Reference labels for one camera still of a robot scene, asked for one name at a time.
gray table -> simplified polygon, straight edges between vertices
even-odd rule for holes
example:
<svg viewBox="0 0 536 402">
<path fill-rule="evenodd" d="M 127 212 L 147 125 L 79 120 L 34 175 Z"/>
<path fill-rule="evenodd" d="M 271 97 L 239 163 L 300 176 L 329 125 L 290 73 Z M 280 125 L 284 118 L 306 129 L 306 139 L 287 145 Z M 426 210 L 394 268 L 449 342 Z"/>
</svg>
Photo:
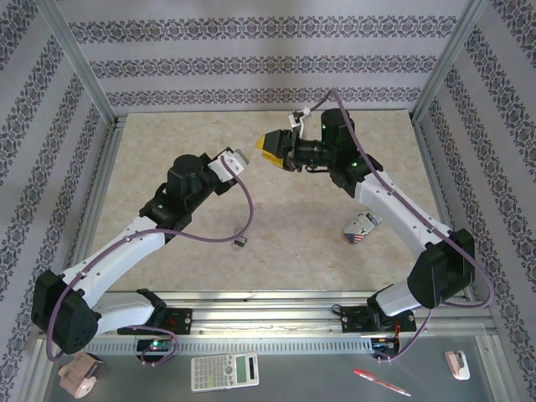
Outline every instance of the gray table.
<svg viewBox="0 0 536 402">
<path fill-rule="evenodd" d="M 447 350 L 465 352 L 471 369 L 468 381 L 457 381 L 450 375 L 443 355 Z M 85 402 L 494 400 L 474 337 L 421 338 L 418 347 L 390 366 L 378 366 L 367 354 L 260 355 L 258 386 L 202 394 L 190 390 L 191 356 L 176 356 L 157 368 L 143 368 L 131 355 L 101 357 L 106 361 L 106 371 Z M 353 369 L 374 372 L 380 379 L 406 389 L 412 398 L 361 379 Z M 45 401 L 72 401 L 59 386 L 57 367 L 53 373 Z"/>
</svg>

patterned wallpaper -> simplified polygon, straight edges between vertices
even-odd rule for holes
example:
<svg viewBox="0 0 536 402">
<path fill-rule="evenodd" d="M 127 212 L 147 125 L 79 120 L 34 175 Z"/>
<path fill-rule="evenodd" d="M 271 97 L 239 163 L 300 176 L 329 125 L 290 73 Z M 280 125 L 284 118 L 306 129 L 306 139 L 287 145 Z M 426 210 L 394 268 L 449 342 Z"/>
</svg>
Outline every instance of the patterned wallpaper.
<svg viewBox="0 0 536 402">
<path fill-rule="evenodd" d="M 534 27 L 534 2 L 491 2 L 421 122 L 451 221 L 471 229 L 495 284 L 521 400 L 536 400 Z"/>
<path fill-rule="evenodd" d="M 108 132 L 37 8 L 0 0 L 0 401 L 17 400 L 34 283 L 60 271 Z"/>
<path fill-rule="evenodd" d="M 351 108 L 411 107 L 467 3 L 59 5 L 116 113 L 124 115 L 288 110 L 330 87 Z"/>
</svg>

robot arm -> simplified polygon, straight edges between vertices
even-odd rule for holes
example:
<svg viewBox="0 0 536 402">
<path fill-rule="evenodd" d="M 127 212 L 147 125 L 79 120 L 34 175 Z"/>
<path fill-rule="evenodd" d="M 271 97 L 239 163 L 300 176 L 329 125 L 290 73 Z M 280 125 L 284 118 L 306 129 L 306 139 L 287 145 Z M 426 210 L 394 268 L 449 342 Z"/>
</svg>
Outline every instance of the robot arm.
<svg viewBox="0 0 536 402">
<path fill-rule="evenodd" d="M 262 156 L 290 172 L 300 172 L 303 167 L 309 173 L 328 172 L 332 181 L 350 197 L 378 212 L 415 258 L 414 268 L 406 280 L 388 286 L 368 299 L 368 315 L 373 327 L 378 330 L 388 327 L 393 317 L 420 306 L 437 307 L 469 286 L 474 280 L 474 266 L 424 226 L 382 186 L 356 149 L 342 112 L 331 109 L 322 113 L 320 141 L 302 137 L 303 121 L 309 113 L 307 109 L 293 112 L 289 115 L 291 130 L 277 130 L 263 136 L 257 142 Z M 398 194 L 404 195 L 382 165 L 373 157 L 368 158 L 379 176 Z M 474 240 L 466 230 L 453 232 L 404 197 L 444 236 L 455 241 L 469 255 L 474 255 Z"/>
<path fill-rule="evenodd" d="M 163 183 L 136 217 L 118 236 L 92 256 L 55 275 L 45 271 L 36 281 L 33 294 L 32 321 L 47 331 L 52 311 L 61 293 L 95 258 L 115 245 L 126 242 L 98 260 L 82 276 L 61 304 L 54 325 L 53 340 L 67 354 L 80 351 L 95 335 L 120 327 L 162 324 L 165 303 L 147 289 L 137 293 L 105 292 L 147 255 L 163 247 L 174 234 L 153 232 L 134 235 L 148 229 L 183 230 L 193 211 L 211 194 L 221 195 L 235 185 L 233 176 L 221 161 L 239 175 L 248 164 L 240 150 L 227 148 L 211 159 L 203 154 L 182 155 L 167 172 Z"/>
</svg>

pen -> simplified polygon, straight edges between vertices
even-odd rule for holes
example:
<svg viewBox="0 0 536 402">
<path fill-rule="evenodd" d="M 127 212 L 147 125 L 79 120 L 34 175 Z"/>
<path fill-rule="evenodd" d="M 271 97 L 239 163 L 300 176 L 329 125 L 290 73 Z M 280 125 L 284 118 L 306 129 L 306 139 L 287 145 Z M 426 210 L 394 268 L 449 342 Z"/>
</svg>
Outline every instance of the pen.
<svg viewBox="0 0 536 402">
<path fill-rule="evenodd" d="M 405 396 L 411 396 L 411 394 L 407 393 L 406 391 L 397 387 L 396 385 L 392 385 L 392 384 L 386 383 L 385 381 L 382 381 L 381 379 L 377 379 L 374 374 L 366 370 L 354 370 L 353 373 L 358 375 L 359 377 L 367 379 L 368 381 L 373 381 L 376 384 L 379 384 L 387 389 L 390 389 L 391 391 L 398 392 L 399 394 L 402 394 Z"/>
</svg>

calculator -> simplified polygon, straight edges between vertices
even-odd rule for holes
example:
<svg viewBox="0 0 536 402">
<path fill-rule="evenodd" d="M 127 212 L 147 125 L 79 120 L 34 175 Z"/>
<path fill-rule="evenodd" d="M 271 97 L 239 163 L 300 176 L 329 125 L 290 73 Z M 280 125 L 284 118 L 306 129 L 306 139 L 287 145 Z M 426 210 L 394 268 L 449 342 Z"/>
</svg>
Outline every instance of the calculator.
<svg viewBox="0 0 536 402">
<path fill-rule="evenodd" d="M 192 391 L 215 391 L 259 384 L 257 353 L 218 354 L 192 359 Z"/>
</svg>

